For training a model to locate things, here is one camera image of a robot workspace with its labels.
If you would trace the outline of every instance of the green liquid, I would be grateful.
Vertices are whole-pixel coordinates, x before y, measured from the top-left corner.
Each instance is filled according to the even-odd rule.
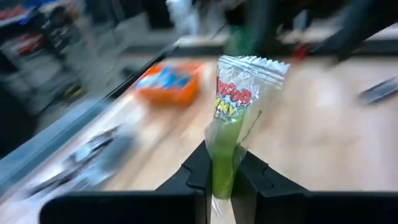
[[[242,155],[236,152],[244,118],[242,112],[216,127],[215,140],[208,145],[213,161],[213,195],[218,199],[231,197],[239,157]]]

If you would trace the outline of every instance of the white object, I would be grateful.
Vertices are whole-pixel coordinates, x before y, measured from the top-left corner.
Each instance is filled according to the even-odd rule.
[[[200,19],[198,10],[192,6],[192,0],[166,0],[170,20],[182,35],[199,33]]]

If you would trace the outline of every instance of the orange bin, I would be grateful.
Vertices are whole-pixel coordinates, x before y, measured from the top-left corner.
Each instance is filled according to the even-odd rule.
[[[148,69],[141,77],[137,80],[139,82],[144,77],[158,74],[165,65],[157,64]],[[189,82],[181,89],[169,89],[163,88],[143,88],[133,90],[140,96],[155,105],[177,105],[177,106],[189,106],[194,101],[199,88],[199,78],[201,74],[201,65],[181,64],[170,66],[170,68],[181,71],[187,74],[192,74]]]

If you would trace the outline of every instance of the workbench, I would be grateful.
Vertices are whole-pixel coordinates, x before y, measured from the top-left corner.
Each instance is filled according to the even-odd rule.
[[[35,220],[56,191],[27,200],[21,192],[59,172],[60,161],[90,137],[121,123],[134,123],[129,130],[135,144],[101,190],[154,190],[173,175],[204,139],[215,99],[217,58],[162,63],[182,61],[203,64],[201,92],[190,107],[155,108],[129,88],[25,179],[13,183],[0,198],[0,222]],[[397,190],[398,101],[364,106],[357,99],[359,92],[396,75],[396,60],[351,59],[333,68],[328,61],[292,65],[275,108],[249,150],[310,190]],[[234,223],[230,207],[225,214],[225,223]],[[220,223],[214,214],[212,220]]]

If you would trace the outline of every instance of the plastic wrapper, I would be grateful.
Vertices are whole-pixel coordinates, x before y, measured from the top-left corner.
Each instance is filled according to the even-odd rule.
[[[213,121],[205,131],[213,161],[213,196],[230,198],[251,139],[282,88],[289,64],[250,56],[221,56]]]

